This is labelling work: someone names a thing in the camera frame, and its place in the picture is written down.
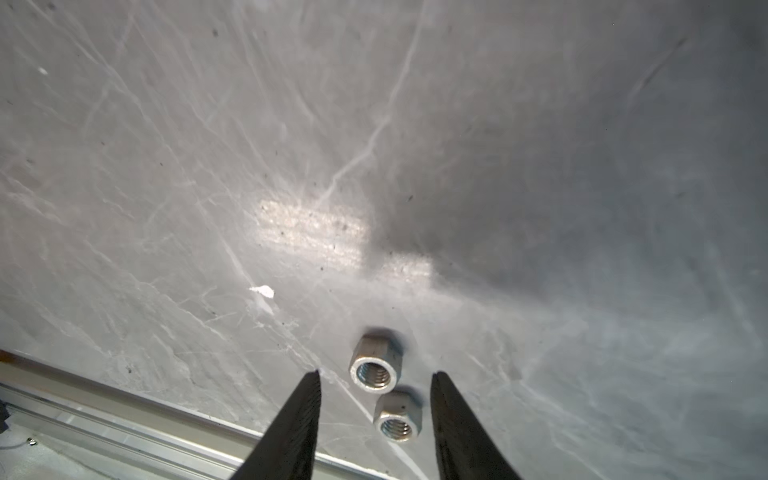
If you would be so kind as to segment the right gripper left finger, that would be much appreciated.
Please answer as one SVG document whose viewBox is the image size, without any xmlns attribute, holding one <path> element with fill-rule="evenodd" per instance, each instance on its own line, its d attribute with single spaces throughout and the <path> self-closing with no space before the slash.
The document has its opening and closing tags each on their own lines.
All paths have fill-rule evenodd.
<svg viewBox="0 0 768 480">
<path fill-rule="evenodd" d="M 321 399 L 319 372 L 306 373 L 230 479 L 311 479 Z"/>
</svg>

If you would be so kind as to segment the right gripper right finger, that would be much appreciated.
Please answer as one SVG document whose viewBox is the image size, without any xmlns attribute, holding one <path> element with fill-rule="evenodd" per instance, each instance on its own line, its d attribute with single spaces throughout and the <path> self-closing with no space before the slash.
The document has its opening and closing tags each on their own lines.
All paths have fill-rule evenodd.
<svg viewBox="0 0 768 480">
<path fill-rule="evenodd" d="M 430 406 L 441 479 L 521 479 L 443 371 L 432 375 Z"/>
</svg>

